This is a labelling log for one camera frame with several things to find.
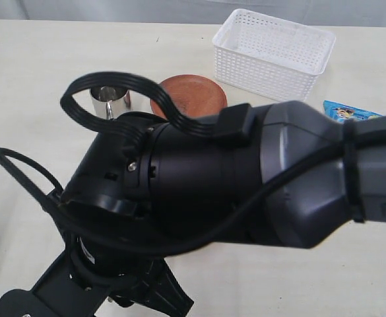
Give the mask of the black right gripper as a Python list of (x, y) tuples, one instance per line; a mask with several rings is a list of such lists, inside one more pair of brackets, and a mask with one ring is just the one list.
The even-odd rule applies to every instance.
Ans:
[(168, 316), (186, 316), (194, 304), (163, 259), (99, 247), (69, 232), (65, 233), (65, 257), (76, 284), (85, 289), (111, 286), (111, 298), (121, 307), (139, 304)]

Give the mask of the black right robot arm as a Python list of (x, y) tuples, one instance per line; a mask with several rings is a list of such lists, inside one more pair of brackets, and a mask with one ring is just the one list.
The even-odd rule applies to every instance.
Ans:
[(312, 248), (348, 221), (386, 223), (386, 116), (338, 123), (302, 102), (224, 109), (200, 138), (151, 115), (146, 133), (100, 133), (59, 198), (72, 245), (98, 275), (132, 275), (121, 306), (185, 316), (193, 302), (167, 256), (212, 242)]

